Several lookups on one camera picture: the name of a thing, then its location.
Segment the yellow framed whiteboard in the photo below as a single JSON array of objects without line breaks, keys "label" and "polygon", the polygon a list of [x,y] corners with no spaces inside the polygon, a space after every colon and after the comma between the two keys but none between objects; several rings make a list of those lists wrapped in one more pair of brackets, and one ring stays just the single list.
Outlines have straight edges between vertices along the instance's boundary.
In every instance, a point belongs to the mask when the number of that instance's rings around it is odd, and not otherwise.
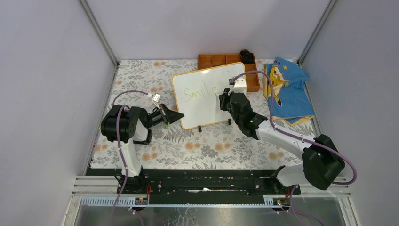
[{"label": "yellow framed whiteboard", "polygon": [[231,115],[220,110],[219,95],[232,89],[229,79],[245,72],[243,63],[221,65],[172,76],[172,88],[183,129],[195,129],[227,121]]}]

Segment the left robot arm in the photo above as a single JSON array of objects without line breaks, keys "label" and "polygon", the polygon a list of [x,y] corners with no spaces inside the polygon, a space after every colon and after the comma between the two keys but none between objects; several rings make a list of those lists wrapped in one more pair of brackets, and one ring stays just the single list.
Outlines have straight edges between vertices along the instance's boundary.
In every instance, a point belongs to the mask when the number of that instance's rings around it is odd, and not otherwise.
[{"label": "left robot arm", "polygon": [[145,190],[143,167],[139,163],[135,144],[149,145],[152,127],[161,123],[170,125],[183,117],[183,113],[172,111],[164,104],[155,107],[151,113],[137,106],[111,107],[101,122],[100,131],[108,141],[118,145],[118,157],[122,166],[121,175],[116,178],[121,187],[128,186],[136,194]]}]

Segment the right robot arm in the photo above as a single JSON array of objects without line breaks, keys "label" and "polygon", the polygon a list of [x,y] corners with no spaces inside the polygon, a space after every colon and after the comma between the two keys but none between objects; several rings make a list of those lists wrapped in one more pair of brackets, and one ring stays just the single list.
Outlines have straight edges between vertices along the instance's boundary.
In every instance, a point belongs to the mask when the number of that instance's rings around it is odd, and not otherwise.
[{"label": "right robot arm", "polygon": [[306,137],[274,125],[270,119],[253,111],[243,93],[226,88],[219,95],[220,109],[231,115],[240,131],[247,137],[272,143],[298,157],[295,166],[280,166],[271,176],[270,188],[281,194],[288,187],[308,182],[319,190],[327,190],[345,168],[332,140],[326,135]]}]

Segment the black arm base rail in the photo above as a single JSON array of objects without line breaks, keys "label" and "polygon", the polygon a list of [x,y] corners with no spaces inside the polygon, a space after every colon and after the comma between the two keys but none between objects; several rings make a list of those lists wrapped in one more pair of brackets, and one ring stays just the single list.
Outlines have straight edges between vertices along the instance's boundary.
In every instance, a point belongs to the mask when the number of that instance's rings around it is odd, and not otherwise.
[{"label": "black arm base rail", "polygon": [[110,176],[117,193],[143,195],[152,205],[260,204],[264,195],[301,193],[278,182],[273,170],[143,169],[126,183],[119,169],[88,169],[86,175]]}]

